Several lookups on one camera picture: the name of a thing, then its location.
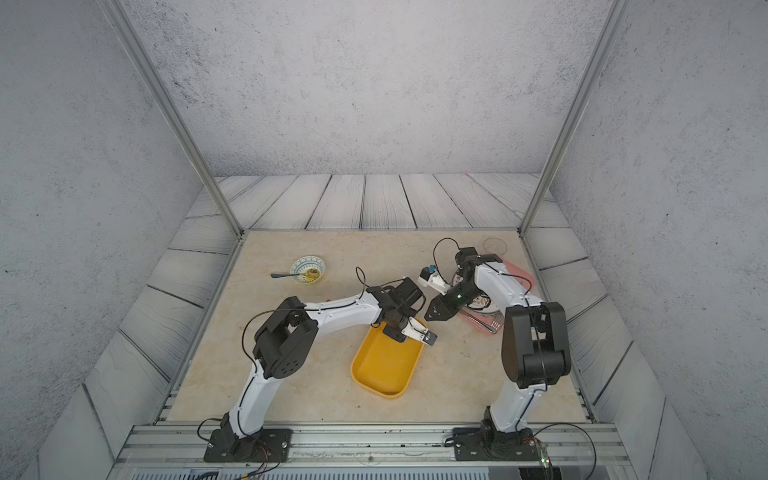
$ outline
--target black mounting plate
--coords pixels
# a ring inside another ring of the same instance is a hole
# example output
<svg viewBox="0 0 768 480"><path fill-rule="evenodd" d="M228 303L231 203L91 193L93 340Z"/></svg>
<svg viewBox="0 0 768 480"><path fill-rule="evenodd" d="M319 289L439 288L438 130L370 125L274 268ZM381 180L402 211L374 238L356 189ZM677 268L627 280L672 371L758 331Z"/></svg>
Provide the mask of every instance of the black mounting plate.
<svg viewBox="0 0 768 480"><path fill-rule="evenodd" d="M216 429L210 436L203 461L208 463L261 463L265 461L264 450L261 449L258 442L262 442L266 445L266 451L269 455L268 462L286 462L292 433L291 429L262 429L254 437L236 440L235 446L232 448L232 445L228 445L223 440L224 433Z"/></svg>
<svg viewBox="0 0 768 480"><path fill-rule="evenodd" d="M535 445L524 442L520 446L510 446L503 453L489 455L488 446L483 444L480 429L453 429L453 454L459 462L537 462L540 458Z"/></svg>

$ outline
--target vertical metal pole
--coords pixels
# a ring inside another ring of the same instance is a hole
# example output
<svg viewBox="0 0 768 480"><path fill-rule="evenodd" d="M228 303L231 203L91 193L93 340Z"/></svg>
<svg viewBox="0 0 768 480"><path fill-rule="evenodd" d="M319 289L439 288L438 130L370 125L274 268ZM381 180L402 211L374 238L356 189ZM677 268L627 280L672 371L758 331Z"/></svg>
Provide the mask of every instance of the vertical metal pole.
<svg viewBox="0 0 768 480"><path fill-rule="evenodd" d="M547 163L544 164L544 169L541 171L531 203L528 205L528 209L523 216L523 221L518 229L520 237L524 237L531 227L531 223L538 211L538 206L544 200L544 196L552 184L552 180L554 180L554 175L558 172L558 167L560 167L563 156L565 156L565 150L568 148L568 144L571 142L571 138L578 126L578 121L581 119L584 109L589 102L589 94L598 82L605 62L611 54L614 41L621 30L621 26L624 24L624 20L627 18L628 6L629 0L614 0L613 5L611 5L611 10L608 12L608 17L603 25L603 31L598 37L598 43L594 46L592 56L587 63L587 68L581 77L581 83L574 96L571 109L568 110L568 115L566 115L560 133L554 142L552 152L550 152Z"/></svg>
<svg viewBox="0 0 768 480"><path fill-rule="evenodd" d="M144 83L152 93L152 97L160 111L163 113L165 120L168 122L168 126L176 135L176 139L179 140L181 147L184 149L184 153L187 154L187 158L194 167L200 179L203 181L203 185L208 189L210 197L214 199L214 203L218 207L219 211L224 215L227 220L227 224L230 226L235 234L235 237L240 238L243 235L243 228L237 221L237 218L232 213L227 199L219 189L219 184L211 176L208 166L203 160L203 155L197 148L197 145L192 140L192 136L187 129L187 125L181 120L179 112L176 110L173 102L170 100L170 95L165 89L163 82L160 80L160 76L154 69L152 62L147 56L147 52L141 45L136 32L131 26L131 22L128 20L128 16L125 14L123 5L120 4L120 0L96 0L107 17L107 20L112 25L114 33L118 36L120 43L123 44L128 57L134 63L134 67L138 70L139 75L144 80Z"/></svg>

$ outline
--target spoon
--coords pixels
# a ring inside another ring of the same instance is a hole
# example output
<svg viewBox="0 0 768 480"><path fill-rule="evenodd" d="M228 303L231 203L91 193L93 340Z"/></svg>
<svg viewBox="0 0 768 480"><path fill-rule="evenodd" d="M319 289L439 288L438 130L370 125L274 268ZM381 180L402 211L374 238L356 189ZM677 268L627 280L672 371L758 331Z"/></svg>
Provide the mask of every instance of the spoon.
<svg viewBox="0 0 768 480"><path fill-rule="evenodd" d="M320 276L320 271L317 268L310 268L304 273L272 273L272 278L283 278L284 276L305 276L309 279L315 279Z"/></svg>

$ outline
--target metal grill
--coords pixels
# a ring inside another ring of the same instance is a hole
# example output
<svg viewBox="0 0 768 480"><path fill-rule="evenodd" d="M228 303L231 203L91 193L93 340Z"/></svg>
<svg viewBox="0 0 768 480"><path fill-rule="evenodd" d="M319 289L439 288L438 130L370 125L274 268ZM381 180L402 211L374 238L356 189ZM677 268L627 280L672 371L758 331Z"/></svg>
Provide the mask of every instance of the metal grill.
<svg viewBox="0 0 768 480"><path fill-rule="evenodd" d="M238 480L252 472L246 468L140 468L131 480L196 480L206 472L219 472L211 480ZM281 468L260 480L488 480L483 467L432 468Z"/></svg>

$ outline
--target bowl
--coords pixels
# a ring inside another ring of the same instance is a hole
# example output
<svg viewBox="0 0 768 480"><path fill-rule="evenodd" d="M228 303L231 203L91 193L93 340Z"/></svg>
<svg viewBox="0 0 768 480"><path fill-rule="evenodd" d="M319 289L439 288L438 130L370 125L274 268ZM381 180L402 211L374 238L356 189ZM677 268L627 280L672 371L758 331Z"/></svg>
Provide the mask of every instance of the bowl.
<svg viewBox="0 0 768 480"><path fill-rule="evenodd" d="M319 271L319 275L315 278L301 275L292 276L291 278L294 282L301 283L302 285L311 285L313 283L317 283L321 278L323 278L323 274L326 271L326 263L323 262L323 259L320 257L307 255L306 257L301 257L297 261L293 262L293 265L290 267L290 273L292 275L296 275L297 273L306 273L306 271L310 269Z"/></svg>

